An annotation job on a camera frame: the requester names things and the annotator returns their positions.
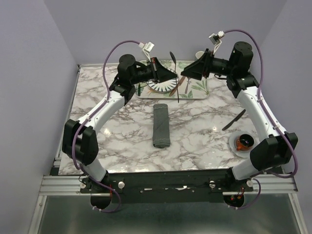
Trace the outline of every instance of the black utensil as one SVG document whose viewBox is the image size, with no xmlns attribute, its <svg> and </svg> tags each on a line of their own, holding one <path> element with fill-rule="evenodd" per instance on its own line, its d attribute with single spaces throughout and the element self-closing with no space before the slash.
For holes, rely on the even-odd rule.
<svg viewBox="0 0 312 234">
<path fill-rule="evenodd" d="M 245 114 L 246 110 L 244 109 L 241 113 L 238 114 L 238 116 L 236 116 L 231 122 L 229 122 L 224 128 L 222 128 L 223 131 L 227 130 L 229 127 L 232 126 L 232 124 L 236 121 L 238 121 L 243 114 Z"/>
<path fill-rule="evenodd" d="M 171 51 L 169 52 L 169 54 L 171 56 L 172 61 L 175 64 L 175 73 L 176 73 L 176 57 L 175 57 L 175 55 Z M 175 83 L 176 83 L 177 102 L 179 103 L 179 89 L 178 89 L 177 79 L 176 78 L 175 78 Z"/>
</svg>

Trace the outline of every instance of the decorative plate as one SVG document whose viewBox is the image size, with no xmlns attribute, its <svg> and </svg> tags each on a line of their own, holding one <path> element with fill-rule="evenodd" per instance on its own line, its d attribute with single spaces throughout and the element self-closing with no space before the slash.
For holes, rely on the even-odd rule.
<svg viewBox="0 0 312 234">
<path fill-rule="evenodd" d="M 157 83 L 157 84 L 150 82 L 148 86 L 150 87 L 150 89 L 154 90 L 155 92 L 166 93 L 166 92 L 170 92 L 171 90 L 173 90 L 176 87 L 176 84 L 178 82 L 179 82 L 178 79 L 171 79 L 169 81 L 166 81 L 163 83 Z"/>
</svg>

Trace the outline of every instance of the black knife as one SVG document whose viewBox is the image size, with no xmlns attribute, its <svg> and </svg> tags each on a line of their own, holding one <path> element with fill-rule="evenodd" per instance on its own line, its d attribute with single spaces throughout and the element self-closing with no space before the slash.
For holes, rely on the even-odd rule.
<svg viewBox="0 0 312 234">
<path fill-rule="evenodd" d="M 241 113 L 238 114 L 238 116 L 236 116 L 231 122 L 229 122 L 224 128 L 222 128 L 223 131 L 227 130 L 229 127 L 232 126 L 232 124 L 236 121 L 238 121 L 243 114 L 245 114 L 246 110 L 244 109 Z"/>
</svg>

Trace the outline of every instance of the white cup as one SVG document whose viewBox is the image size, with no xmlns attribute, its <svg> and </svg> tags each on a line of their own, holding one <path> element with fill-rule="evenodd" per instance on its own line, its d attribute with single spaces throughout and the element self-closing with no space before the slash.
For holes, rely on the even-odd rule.
<svg viewBox="0 0 312 234">
<path fill-rule="evenodd" d="M 196 59 L 200 59 L 200 57 L 202 57 L 204 53 L 205 53 L 204 51 L 198 51 L 198 52 L 195 54 Z"/>
</svg>

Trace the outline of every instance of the cable clip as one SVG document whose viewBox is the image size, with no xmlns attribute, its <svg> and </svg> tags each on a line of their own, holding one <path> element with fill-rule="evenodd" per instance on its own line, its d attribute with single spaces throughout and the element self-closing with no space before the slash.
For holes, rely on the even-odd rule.
<svg viewBox="0 0 312 234">
<path fill-rule="evenodd" d="M 258 98 L 257 102 L 263 101 L 263 96 L 260 96 L 260 98 Z"/>
<path fill-rule="evenodd" d="M 143 53 L 145 54 L 145 56 L 147 57 L 147 59 L 149 60 L 149 62 L 151 61 L 151 57 L 150 57 L 150 52 L 153 49 L 153 47 L 155 46 L 153 43 L 151 43 L 150 41 L 146 44 L 140 42 L 140 44 L 138 45 L 140 48 L 142 48 Z"/>
<path fill-rule="evenodd" d="M 279 127 L 280 127 L 280 125 L 277 124 L 277 125 L 275 125 L 275 126 L 273 127 L 273 129 L 275 130 L 276 128 L 279 128 Z"/>
<path fill-rule="evenodd" d="M 220 45 L 222 44 L 222 41 L 220 40 L 221 38 L 224 37 L 224 32 L 220 31 L 217 34 L 212 33 L 208 38 L 214 45 L 214 51 L 213 54 L 216 53 L 216 51 L 219 49 Z"/>
</svg>

